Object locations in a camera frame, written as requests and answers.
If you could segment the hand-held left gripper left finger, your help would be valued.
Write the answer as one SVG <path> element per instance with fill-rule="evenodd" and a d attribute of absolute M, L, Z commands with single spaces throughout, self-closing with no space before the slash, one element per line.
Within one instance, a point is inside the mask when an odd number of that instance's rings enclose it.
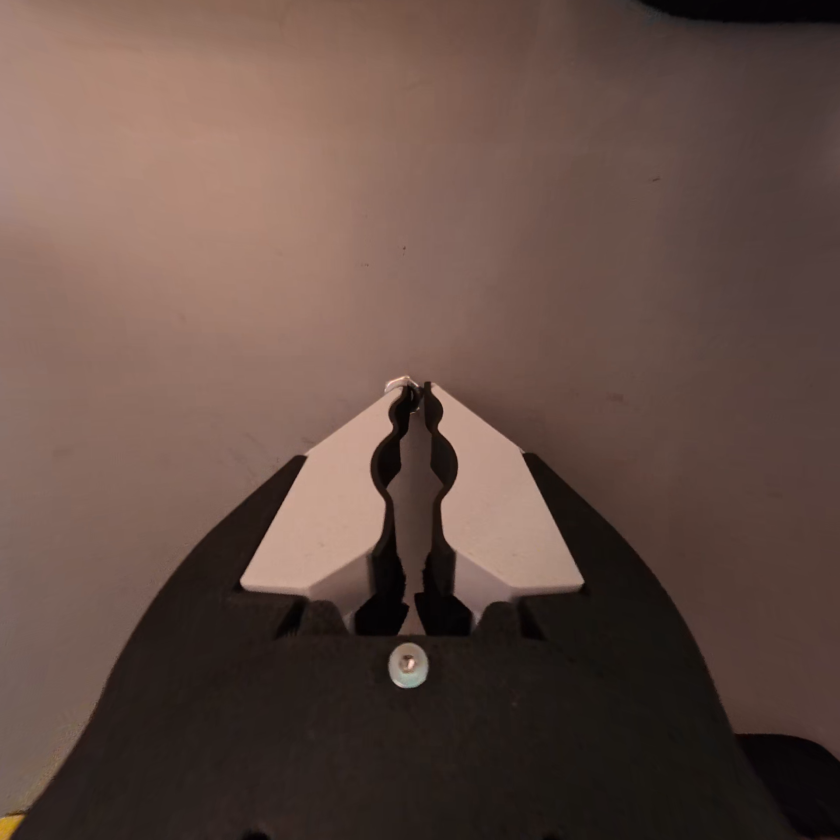
<path fill-rule="evenodd" d="M 393 635 L 407 613 L 388 487 L 413 388 L 384 395 L 311 448 L 240 579 L 241 588 L 330 602 L 362 635 Z"/>

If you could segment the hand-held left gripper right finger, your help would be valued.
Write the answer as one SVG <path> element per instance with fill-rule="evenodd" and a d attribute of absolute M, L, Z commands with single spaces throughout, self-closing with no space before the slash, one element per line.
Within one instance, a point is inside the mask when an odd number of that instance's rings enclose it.
<path fill-rule="evenodd" d="M 584 577 L 525 452 L 438 384 L 425 384 L 423 410 L 440 483 L 414 596 L 425 634 L 468 636 L 493 604 L 579 592 Z"/>

